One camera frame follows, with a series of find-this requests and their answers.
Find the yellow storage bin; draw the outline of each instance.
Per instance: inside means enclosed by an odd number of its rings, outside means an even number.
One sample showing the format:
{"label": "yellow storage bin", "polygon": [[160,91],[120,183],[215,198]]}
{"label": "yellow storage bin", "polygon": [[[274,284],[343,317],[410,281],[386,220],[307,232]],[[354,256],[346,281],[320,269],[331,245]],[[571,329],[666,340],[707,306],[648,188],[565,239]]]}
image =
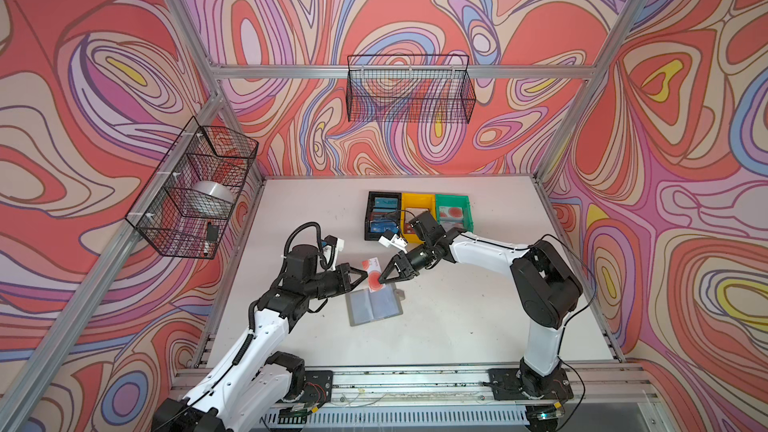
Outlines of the yellow storage bin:
{"label": "yellow storage bin", "polygon": [[413,217],[410,214],[406,214],[405,210],[411,207],[427,208],[429,209],[429,213],[437,219],[437,216],[435,215],[435,194],[402,194],[403,212],[400,212],[400,230],[402,231],[402,236],[411,244],[422,244],[423,241],[418,240],[416,234],[406,234],[406,222],[408,222],[406,216],[408,216],[408,220],[413,219]]}

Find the white tabletop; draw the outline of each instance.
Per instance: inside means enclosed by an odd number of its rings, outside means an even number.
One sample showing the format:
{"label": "white tabletop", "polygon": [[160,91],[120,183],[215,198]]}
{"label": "white tabletop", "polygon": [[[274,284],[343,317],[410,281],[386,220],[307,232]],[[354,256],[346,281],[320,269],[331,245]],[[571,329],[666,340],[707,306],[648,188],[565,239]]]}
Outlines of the white tabletop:
{"label": "white tabletop", "polygon": [[[268,180],[209,366],[246,328],[248,304],[269,288],[287,236],[304,222],[318,222],[323,237],[346,241],[339,263],[361,268],[364,259],[378,257],[386,266],[395,251],[362,237],[371,190],[469,196],[475,233],[486,238],[531,244],[554,234],[531,179],[524,176]],[[314,228],[303,231],[293,245],[314,244],[314,234]],[[335,297],[320,313],[305,314],[279,350],[304,358],[308,367],[500,363],[523,356],[530,319],[511,275],[443,261],[397,287],[406,295],[402,315],[351,327],[345,298]],[[582,296],[579,307],[586,302]],[[319,304],[312,301],[310,307]],[[561,356],[566,361],[612,359],[591,310],[568,324]]]}

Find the black wire basket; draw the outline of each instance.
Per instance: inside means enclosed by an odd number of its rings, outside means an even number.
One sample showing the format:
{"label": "black wire basket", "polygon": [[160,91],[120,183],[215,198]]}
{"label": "black wire basket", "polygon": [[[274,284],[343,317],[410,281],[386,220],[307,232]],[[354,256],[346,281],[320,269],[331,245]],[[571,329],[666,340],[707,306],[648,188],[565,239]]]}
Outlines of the black wire basket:
{"label": "black wire basket", "polygon": [[211,259],[256,161],[259,143],[226,127],[201,126],[194,118],[184,130],[193,130],[182,132],[193,137],[173,171],[149,206],[136,212],[134,202],[126,220],[160,255]]}
{"label": "black wire basket", "polygon": [[469,123],[475,90],[466,54],[359,54],[347,57],[350,122]]}

